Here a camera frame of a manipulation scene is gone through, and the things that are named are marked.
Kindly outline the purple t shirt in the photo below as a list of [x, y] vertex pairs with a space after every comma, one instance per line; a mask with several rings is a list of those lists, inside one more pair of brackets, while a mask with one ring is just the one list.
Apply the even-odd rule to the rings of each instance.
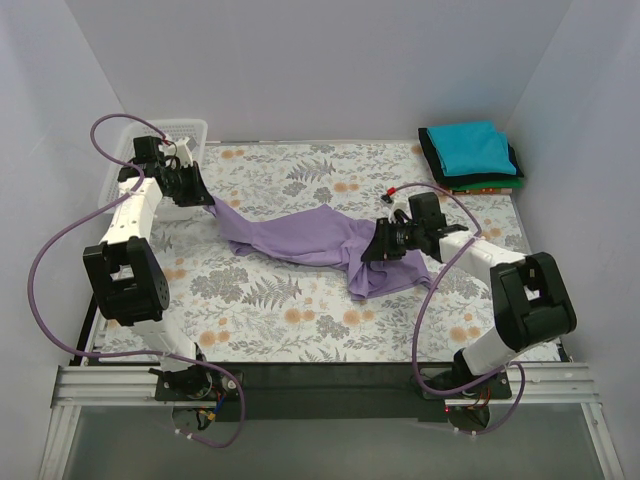
[[400, 260], [362, 262], [361, 255], [374, 237], [375, 223], [350, 218], [327, 205], [263, 222], [243, 218], [219, 198], [206, 210], [216, 218], [219, 234], [234, 254], [258, 252], [293, 264], [342, 271], [353, 300], [432, 286], [417, 251], [407, 252]]

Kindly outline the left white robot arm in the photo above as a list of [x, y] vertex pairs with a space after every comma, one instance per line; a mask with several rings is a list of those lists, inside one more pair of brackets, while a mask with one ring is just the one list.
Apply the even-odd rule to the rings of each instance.
[[100, 243], [84, 250], [83, 263], [102, 316], [141, 336], [148, 350], [160, 354], [161, 370], [177, 373], [202, 354], [164, 317], [169, 283], [149, 238], [163, 199], [179, 208], [212, 206], [215, 200], [188, 139], [170, 141], [164, 148], [157, 137], [137, 137], [133, 148], [130, 164], [118, 174], [119, 194], [126, 199], [115, 207]]

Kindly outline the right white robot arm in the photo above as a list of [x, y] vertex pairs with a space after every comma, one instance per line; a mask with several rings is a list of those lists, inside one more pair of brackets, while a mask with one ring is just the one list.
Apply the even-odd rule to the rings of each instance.
[[448, 224], [434, 193], [413, 195], [375, 224], [361, 256], [365, 263], [400, 260], [419, 250], [458, 267], [490, 291], [493, 327], [459, 350], [449, 370], [428, 379], [419, 365], [414, 378], [426, 393], [448, 397], [469, 391], [497, 375], [520, 354], [575, 330], [577, 318], [555, 259], [498, 247], [459, 224]]

